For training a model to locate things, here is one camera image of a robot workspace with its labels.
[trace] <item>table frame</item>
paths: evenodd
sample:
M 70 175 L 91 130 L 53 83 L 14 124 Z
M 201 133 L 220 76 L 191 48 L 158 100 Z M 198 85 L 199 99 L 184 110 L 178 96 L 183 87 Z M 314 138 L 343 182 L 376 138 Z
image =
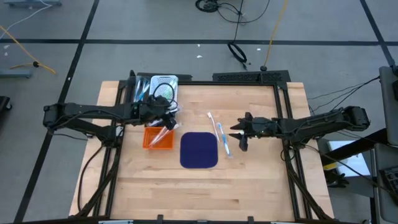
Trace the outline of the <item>table frame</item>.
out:
M 268 80 L 263 80 L 261 77 L 262 76 L 257 78 L 257 80 L 259 80 L 258 82 L 179 81 L 178 84 L 179 85 L 272 86 L 273 89 L 274 89 L 274 94 L 275 94 L 275 104 L 276 104 L 276 108 L 277 108 L 278 118 L 283 118 L 282 105 L 281 105 L 281 102 L 280 102 L 280 95 L 279 95 L 279 88 L 280 88 L 280 89 L 282 89 L 283 94 L 284 94 L 287 117 L 288 118 L 293 118 L 293 112 L 292 112 L 292 108 L 291 108 L 291 105 L 290 105 L 289 92 L 288 92 L 288 89 L 287 89 L 286 82 L 275 82 L 275 81 L 270 82 Z M 126 94 L 125 94 L 125 97 L 124 97 L 124 103 L 127 103 L 127 102 L 131 101 L 132 94 L 134 92 L 134 86 L 129 85 L 128 81 L 124 81 L 123 80 L 123 81 L 119 81 L 118 92 L 116 93 L 115 105 L 120 104 L 124 87 L 126 87 Z M 111 125 L 115 126 L 116 123 L 114 121 L 112 121 Z M 120 155 L 121 155 L 123 137 L 121 137 L 121 139 L 122 139 L 121 143 L 116 148 L 115 158 L 116 157 L 120 157 Z M 285 158 L 290 157 L 289 150 L 285 150 L 285 149 L 289 148 L 289 143 L 287 141 L 282 141 L 282 145 L 284 147 L 284 156 L 285 156 Z M 107 172 L 108 166 L 109 166 L 109 159 L 110 159 L 110 155 L 111 155 L 111 150 L 112 149 L 109 148 L 109 147 L 106 148 L 104 161 L 103 161 L 103 166 L 101 168 L 101 176 L 100 176 L 100 179 L 99 179 L 100 183 L 102 183 L 102 181 L 104 181 L 104 179 L 106 177 L 106 172 Z M 302 160 L 301 160 L 301 156 L 300 156 L 300 151 L 296 152 L 295 162 L 296 162 L 296 166 L 297 166 L 298 177 L 299 177 L 300 181 L 303 183 L 303 185 L 305 186 L 305 177 L 304 177 L 304 171 L 303 171 L 303 165 L 302 165 Z M 286 163 L 286 168 L 288 169 L 288 166 L 291 165 L 291 162 L 289 160 L 285 160 L 285 163 Z M 116 168 L 116 171 L 114 173 L 114 177 L 112 178 L 112 180 L 110 182 L 110 186 L 109 186 L 109 194 L 108 194 L 108 198 L 107 198 L 107 201 L 106 201 L 106 208 L 105 208 L 105 216 L 106 217 L 110 217 L 111 216 L 111 209 L 112 209 L 112 204 L 113 204 L 113 197 L 114 197 L 114 191 L 115 191 L 115 186 L 116 186 L 117 173 L 118 173 L 118 169 Z M 288 176 L 288 182 L 289 182 L 289 191 L 290 191 L 290 197 L 291 197 L 291 200 L 292 200 L 292 208 L 293 208 L 294 218 L 295 218 L 295 220 L 298 220 L 298 219 L 300 219 L 300 212 L 299 212 L 299 205 L 298 205 L 298 201 L 297 201 L 297 194 L 296 194 L 296 190 L 295 190 L 295 184 L 294 184 L 293 180 L 289 176 Z M 304 197 L 303 197 L 303 204 L 304 204 L 304 210 L 305 210 L 306 218 L 312 219 L 312 213 L 311 213 L 310 206 L 309 206 L 307 200 Z M 94 217 L 99 215 L 100 206 L 101 206 L 101 198 L 98 199 L 98 202 L 94 206 L 94 210 L 93 210 L 93 216 Z
M 257 76 L 254 80 L 251 80 L 250 82 L 242 82 L 242 81 L 234 81 L 234 80 L 224 80 L 224 81 L 209 81 L 209 82 L 203 82 L 203 81 L 188 81 L 188 80 L 180 80 L 178 82 L 179 85 L 227 85 L 227 86 L 271 86 L 274 89 L 274 94 L 275 94 L 275 105 L 277 109 L 277 115 L 278 118 L 283 118 L 283 112 L 282 112 L 282 105 L 280 102 L 280 95 L 279 95 L 279 90 L 282 90 L 283 95 L 284 95 L 284 101 L 285 101 L 285 107 L 286 107 L 286 112 L 287 112 L 287 117 L 288 118 L 293 118 L 293 113 L 292 113 L 292 108 L 290 105 L 290 98 L 289 98 L 289 92 L 287 89 L 287 82 L 290 81 L 289 73 L 287 71 L 279 71 L 279 72 L 284 72 L 285 77 L 282 77 L 283 75 L 280 75 L 280 77 L 275 78 L 275 73 L 274 75 L 271 74 L 270 77 L 265 77 L 264 74 L 266 72 L 252 72 L 249 75 Z M 115 105 L 121 104 L 122 96 L 124 94 L 124 99 L 122 103 L 127 103 L 130 102 L 132 99 L 132 96 L 134 94 L 134 87 L 133 82 L 130 82 L 130 80 L 135 81 L 135 74 L 133 71 L 130 72 L 130 78 L 128 80 L 121 80 L 119 81 L 118 85 L 118 92 L 116 93 L 116 101 Z M 112 120 L 111 122 L 112 126 L 116 126 L 115 120 Z M 109 185 L 109 194 L 108 198 L 106 200 L 106 208 L 105 208 L 105 214 L 100 215 L 100 206 L 101 206 L 101 197 L 98 198 L 97 202 L 95 203 L 95 206 L 93 207 L 93 215 L 92 217 L 70 217 L 67 219 L 59 219 L 59 220 L 47 220 L 47 221 L 38 221 L 38 222 L 25 222 L 25 223 L 95 223 L 97 224 L 99 221 L 107 221 L 111 220 L 111 210 L 112 210 L 112 205 L 113 205 L 113 197 L 114 197 L 114 191 L 115 191 L 115 186 L 116 186 L 116 180 L 118 176 L 118 167 L 119 167 L 119 159 L 121 155 L 121 150 L 122 150 L 122 145 L 123 145 L 123 136 L 118 137 L 118 146 L 115 147 L 115 155 L 114 155 L 114 161 L 111 166 L 111 169 L 109 170 L 109 162 L 111 158 L 111 151 L 113 148 L 107 147 L 104 155 L 104 160 L 103 160 L 103 165 L 101 168 L 101 175 L 99 178 L 99 184 L 101 185 L 103 182 L 109 181 L 107 185 Z M 284 156 L 290 157 L 289 154 L 289 142 L 288 141 L 282 141 L 282 145 L 284 148 Z M 304 177 L 304 171 L 303 171 L 303 165 L 302 165 L 302 160 L 301 160 L 301 155 L 300 151 L 297 150 L 295 155 L 295 165 L 297 168 L 297 174 L 298 178 L 301 181 L 301 183 L 304 186 L 304 189 L 306 189 L 305 185 L 305 177 Z M 292 167 L 292 163 L 290 160 L 285 160 L 286 168 L 291 169 L 289 167 Z M 290 197 L 292 200 L 292 208 L 293 208 L 293 213 L 294 213 L 294 218 L 295 218 L 295 223 L 343 223 L 339 222 L 336 220 L 316 220 L 312 218 L 312 210 L 309 206 L 309 203 L 307 199 L 303 196 L 303 207 L 305 210 L 305 218 L 300 217 L 300 212 L 299 212 L 299 205 L 298 205 L 298 200 L 297 200 L 297 193 L 295 189 L 295 183 L 291 176 L 288 175 L 288 182 L 289 182 L 289 191 L 290 191 Z M 103 190 L 97 190 L 95 194 L 99 193 L 102 195 Z M 254 217 L 248 217 L 247 222 L 238 222 L 238 221 L 209 221 L 209 220 L 163 220 L 163 215 L 159 214 L 156 220 L 131 220 L 130 223 L 138 223 L 138 224 L 149 224 L 149 223 L 155 223 L 155 224 L 163 224 L 163 223 L 179 223 L 179 224 L 197 224 L 197 223 L 204 223 L 204 224 L 221 224 L 221 223 L 233 223 L 233 224 L 265 224 L 265 223 L 271 223 L 271 222 L 255 222 Z

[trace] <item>white toothbrush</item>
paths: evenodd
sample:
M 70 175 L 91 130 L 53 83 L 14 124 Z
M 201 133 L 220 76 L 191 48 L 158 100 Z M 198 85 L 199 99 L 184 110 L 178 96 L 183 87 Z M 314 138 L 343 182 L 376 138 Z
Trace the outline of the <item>white toothbrush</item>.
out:
M 213 122 L 214 134 L 217 137 L 217 141 L 220 142 L 220 139 L 219 139 L 218 134 L 217 134 L 216 124 L 214 122 L 213 116 L 211 115 L 210 112 L 207 113 L 207 116 L 211 119 L 211 122 Z

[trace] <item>yellow cable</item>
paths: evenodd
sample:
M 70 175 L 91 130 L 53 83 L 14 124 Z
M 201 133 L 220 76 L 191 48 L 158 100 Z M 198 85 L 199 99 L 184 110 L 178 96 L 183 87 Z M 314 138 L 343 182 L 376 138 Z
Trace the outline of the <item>yellow cable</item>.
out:
M 267 58 L 266 58 L 266 61 L 264 62 L 264 66 L 267 65 L 268 58 L 269 58 L 269 54 L 270 54 L 270 52 L 271 52 L 272 40 L 273 40 L 274 37 L 275 37 L 276 30 L 278 29 L 278 26 L 279 26 L 279 22 L 282 20 L 282 17 L 284 16 L 284 13 L 285 13 L 285 10 L 286 10 L 286 6 L 287 6 L 287 2 L 288 2 L 288 0 L 285 0 L 284 6 L 283 6 L 282 10 L 281 10 L 280 13 L 279 13 L 278 21 L 276 22 L 276 25 L 275 25 L 275 27 L 274 27 L 274 31 L 272 31 L 271 39 L 269 40 L 269 46 L 268 46 L 268 51 L 267 51 Z
M 57 73 L 54 71 L 54 69 L 52 69 L 52 68 L 50 68 L 50 67 L 48 67 L 48 66 L 46 66 L 46 65 L 44 65 L 43 63 L 40 63 L 39 62 L 39 60 L 37 60 L 35 57 L 33 57 L 25 48 L 24 48 L 24 46 L 22 46 L 22 44 L 20 44 L 19 42 L 18 42 L 18 40 L 16 40 L 10 33 L 8 33 L 8 31 L 5 29 L 5 28 L 3 28 L 2 26 L 0 26 L 0 29 L 2 29 L 33 61 L 35 61 L 35 62 L 37 62 L 38 63 L 38 66 L 40 66 L 40 67 L 43 67 L 43 68 L 45 68 L 45 69 L 47 69 L 48 71 L 50 71 L 50 72 L 52 72 L 54 75 L 56 75 Z M 13 68 L 18 68 L 18 67 L 22 67 L 22 66 L 25 66 L 25 65 L 31 65 L 31 64 L 23 64 L 23 65 L 16 65 L 16 66 L 13 66 L 13 67 L 11 67 L 10 69 L 13 69 Z
M 28 66 L 28 65 L 32 65 L 32 63 L 26 63 L 26 64 L 22 64 L 22 65 L 15 65 L 15 66 L 12 66 L 10 69 L 19 68 L 19 67 Z

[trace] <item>black metal frame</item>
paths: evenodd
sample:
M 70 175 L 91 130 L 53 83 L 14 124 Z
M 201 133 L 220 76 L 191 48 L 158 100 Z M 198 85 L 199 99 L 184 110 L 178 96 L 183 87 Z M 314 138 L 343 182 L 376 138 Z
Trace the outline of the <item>black metal frame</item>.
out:
M 116 94 L 116 105 L 120 104 L 121 96 L 123 93 L 123 89 L 126 86 L 126 97 L 124 99 L 124 103 L 128 103 L 131 100 L 131 96 L 133 94 L 133 86 L 129 86 L 126 84 L 127 81 L 120 81 L 119 82 L 119 87 L 118 87 L 118 92 Z M 285 100 L 285 106 L 286 106 L 286 111 L 287 111 L 287 116 L 288 118 L 293 117 L 292 113 L 292 108 L 290 105 L 290 98 L 289 98 L 289 92 L 287 89 L 287 84 L 286 82 L 267 82 L 266 80 L 263 80 L 262 78 L 259 79 L 257 82 L 218 82 L 218 81 L 213 81 L 213 82 L 195 82 L 195 81 L 180 81 L 178 82 L 179 85 L 228 85 L 228 86 L 271 86 L 273 87 L 274 94 L 275 94 L 275 104 L 277 108 L 277 115 L 278 118 L 283 118 L 283 112 L 282 112 L 282 104 L 280 102 L 280 95 L 279 95 L 279 89 L 282 89 L 283 95 L 284 95 L 284 100 Z M 289 155 L 289 143 L 287 141 L 282 141 L 282 145 L 285 153 L 285 157 L 288 158 L 290 157 Z M 121 154 L 121 148 L 122 144 L 120 144 L 116 148 L 116 155 L 120 156 Z M 110 160 L 110 154 L 111 154 L 112 149 L 107 148 L 104 156 L 104 161 L 103 161 L 103 166 L 101 169 L 101 177 L 99 182 L 102 183 L 104 180 L 104 177 L 106 176 L 106 172 L 108 170 L 109 166 L 109 160 Z M 298 177 L 303 183 L 305 187 L 305 177 L 304 177 L 304 171 L 303 171 L 303 166 L 302 166 L 302 161 L 301 161 L 301 156 L 300 156 L 300 151 L 297 150 L 295 151 L 295 161 L 296 161 L 296 167 L 298 171 Z M 289 160 L 285 160 L 286 163 L 286 168 L 289 171 L 289 166 L 291 167 L 292 164 Z M 111 180 L 110 187 L 109 187 L 109 194 L 106 202 L 106 210 L 105 210 L 105 217 L 110 217 L 111 215 L 111 209 L 112 209 L 112 204 L 113 204 L 113 196 L 114 196 L 114 191 L 115 191 L 115 185 L 116 185 L 116 179 L 117 179 L 117 170 L 114 175 L 114 177 Z M 290 197 L 292 200 L 292 208 L 293 208 L 293 213 L 294 213 L 294 218 L 295 220 L 300 220 L 301 222 L 305 222 L 306 220 L 311 220 L 312 219 L 312 211 L 311 208 L 306 200 L 305 197 L 303 197 L 303 204 L 304 204 L 304 209 L 305 209 L 305 214 L 306 214 L 306 219 L 300 218 L 300 211 L 299 211 L 299 205 L 297 201 L 297 193 L 295 189 L 295 184 L 292 178 L 288 175 L 288 182 L 289 182 L 289 190 L 290 190 Z M 94 207 L 93 215 L 98 216 L 99 215 L 99 210 L 101 206 L 101 199 L 99 199 Z M 156 220 L 134 220 L 134 223 L 137 222 L 142 222 L 142 223 L 153 223 Z M 180 222 L 180 223 L 197 223 L 197 220 L 195 221 L 170 221 L 170 222 Z
M 341 146 L 338 149 L 325 153 L 321 156 L 322 165 L 326 166 L 334 163 L 335 161 L 342 161 L 351 156 L 355 156 L 359 153 L 369 151 L 373 149 L 375 142 L 388 145 L 387 140 L 387 129 L 380 129 L 366 137 L 355 140 L 345 146 Z
M 277 109 L 277 115 L 278 118 L 283 118 L 283 112 L 282 112 L 282 104 L 280 100 L 280 90 L 282 90 L 282 93 L 284 95 L 284 101 L 285 101 L 285 107 L 286 107 L 286 112 L 288 118 L 293 117 L 292 113 L 292 108 L 290 105 L 290 98 L 289 98 L 289 92 L 287 88 L 287 82 L 290 81 L 289 73 L 288 71 L 274 71 L 274 72 L 252 72 L 249 74 L 249 76 L 252 77 L 257 77 L 255 79 L 251 79 L 250 82 L 235 82 L 235 81 L 212 81 L 212 82 L 193 82 L 190 81 L 190 79 L 184 79 L 182 78 L 181 81 L 178 82 L 179 85 L 226 85 L 226 86 L 270 86 L 273 88 L 274 95 L 275 95 L 275 105 Z M 131 99 L 134 94 L 134 85 L 129 82 L 129 80 L 123 80 L 119 82 L 118 85 L 118 92 L 116 93 L 116 100 L 115 100 L 115 105 L 120 105 L 122 103 L 129 103 L 131 102 Z M 121 102 L 122 95 L 123 93 L 125 94 L 123 102 Z M 112 120 L 111 123 L 112 127 L 116 127 L 116 120 Z M 120 161 L 120 156 L 121 156 L 121 150 L 123 146 L 123 136 L 118 136 L 117 137 L 117 144 L 112 145 L 114 148 L 107 147 L 106 152 L 104 155 L 104 160 L 103 160 L 103 165 L 101 168 L 101 175 L 99 178 L 99 186 L 100 189 L 98 189 L 95 193 L 96 197 L 93 197 L 90 199 L 94 203 L 92 204 L 93 208 L 93 216 L 92 217 L 87 217 L 89 214 L 89 211 L 91 210 L 90 208 L 87 208 L 84 212 L 80 212 L 77 216 L 75 217 L 70 217 L 67 219 L 60 219 L 60 220 L 44 220 L 44 221 L 38 221 L 38 222 L 27 222 L 27 223 L 98 223 L 98 221 L 106 221 L 110 220 L 111 216 L 111 210 L 112 210 L 112 205 L 113 205 L 113 198 L 114 198 L 114 191 L 115 191 L 115 186 L 116 186 L 116 181 L 117 181 L 117 173 L 118 173 L 118 167 L 119 167 L 119 161 Z M 292 149 L 290 146 L 289 142 L 286 140 L 282 140 L 282 146 L 284 149 L 284 156 L 285 158 L 290 157 L 289 150 Z M 114 156 L 114 161 L 112 163 L 112 168 L 111 171 L 108 172 L 109 169 L 109 162 L 111 158 L 111 153 L 115 149 L 115 156 Z M 288 183 L 289 183 L 289 191 L 290 191 L 290 198 L 292 201 L 292 210 L 293 210 L 293 215 L 294 215 L 294 222 L 299 222 L 299 223 L 345 223 L 345 222 L 339 222 L 337 220 L 332 220 L 330 217 L 328 217 L 326 214 L 323 213 L 323 211 L 318 207 L 316 201 L 313 199 L 313 197 L 310 195 L 310 193 L 307 191 L 307 188 L 305 186 L 305 177 L 304 177 L 304 171 L 303 171 L 303 166 L 302 166 L 302 161 L 301 161 L 301 156 L 300 156 L 300 151 L 298 149 L 293 149 L 295 153 L 295 165 L 297 168 L 297 173 L 294 170 L 294 167 L 292 165 L 291 160 L 286 159 L 285 164 L 286 164 L 286 169 L 287 169 L 287 178 L 288 178 Z M 103 191 L 105 190 L 105 187 L 109 184 L 109 191 L 108 191 L 108 198 L 106 200 L 106 209 L 105 209 L 105 214 L 103 216 L 100 216 L 100 207 L 101 207 L 101 197 L 99 195 L 102 195 Z M 302 193 L 303 197 L 303 207 L 305 210 L 305 218 L 300 217 L 300 211 L 299 211 L 299 203 L 297 200 L 297 192 L 295 187 L 298 187 L 299 190 Z M 320 220 L 314 220 L 312 218 L 312 208 L 317 217 Z M 255 222 L 254 217 L 248 217 L 248 220 L 246 222 L 236 222 L 236 221 L 231 221 L 231 222 L 215 222 L 215 221 L 199 221 L 199 220 L 163 220 L 163 215 L 158 215 L 157 220 L 134 220 L 134 223 L 156 223 L 156 224 L 162 224 L 162 223 L 181 223 L 181 224 L 191 224 L 191 223 L 200 223 L 200 222 L 206 222 L 206 223 L 213 223 L 213 224 L 221 224 L 221 223 L 233 223 L 233 224 L 246 224 L 246 223 L 271 223 L 271 222 Z

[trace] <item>toothbrush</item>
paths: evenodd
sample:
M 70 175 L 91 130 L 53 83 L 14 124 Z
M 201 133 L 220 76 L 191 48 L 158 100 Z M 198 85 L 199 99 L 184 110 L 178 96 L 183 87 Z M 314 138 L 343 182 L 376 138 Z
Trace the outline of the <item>toothbrush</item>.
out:
M 226 136 L 224 134 L 223 127 L 221 127 L 220 123 L 217 123 L 217 125 L 218 125 L 218 127 L 219 127 L 219 129 L 221 131 L 221 135 L 223 137 L 223 142 L 224 142 L 224 147 L 225 147 L 226 154 L 228 155 L 228 157 L 231 157 L 231 152 L 229 151 L 228 142 L 226 141 Z
M 142 89 L 142 93 L 139 95 L 138 100 L 142 100 L 144 98 L 145 92 L 149 89 L 150 84 L 146 85 L 143 89 Z
M 218 133 L 217 133 L 217 129 L 216 129 L 216 124 L 214 123 L 213 116 L 211 115 L 210 112 L 207 113 L 207 116 L 211 119 L 211 122 L 213 122 L 214 134 L 215 134 L 216 137 L 217 137 L 217 141 L 220 142 L 220 139 L 219 139 Z
M 137 95 L 138 95 L 138 91 L 139 91 L 139 86 L 140 86 L 140 84 L 141 84 L 141 80 L 138 79 L 137 88 L 136 88 L 136 94 L 134 95 L 134 102 L 137 102 L 138 99 L 139 99 L 139 98 L 137 97 Z

